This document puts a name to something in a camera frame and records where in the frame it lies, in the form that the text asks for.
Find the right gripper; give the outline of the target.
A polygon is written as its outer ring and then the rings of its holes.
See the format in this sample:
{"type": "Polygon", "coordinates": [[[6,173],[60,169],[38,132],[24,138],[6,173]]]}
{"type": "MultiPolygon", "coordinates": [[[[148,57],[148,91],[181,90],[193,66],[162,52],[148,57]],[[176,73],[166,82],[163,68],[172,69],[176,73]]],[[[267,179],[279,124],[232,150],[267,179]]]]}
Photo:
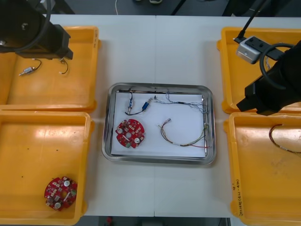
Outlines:
{"type": "Polygon", "coordinates": [[[277,91],[261,76],[245,87],[245,97],[237,103],[241,112],[256,110],[260,115],[272,115],[281,110],[277,91]]]}

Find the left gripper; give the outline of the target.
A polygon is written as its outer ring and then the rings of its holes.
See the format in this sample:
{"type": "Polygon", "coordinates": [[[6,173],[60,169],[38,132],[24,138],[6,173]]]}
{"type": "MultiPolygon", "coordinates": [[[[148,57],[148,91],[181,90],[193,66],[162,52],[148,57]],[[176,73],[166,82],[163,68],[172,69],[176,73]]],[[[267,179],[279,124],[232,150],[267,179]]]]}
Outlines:
{"type": "Polygon", "coordinates": [[[50,24],[45,35],[37,44],[27,50],[16,52],[23,58],[38,59],[73,59],[73,52],[69,48],[71,36],[58,24],[50,24]]]}

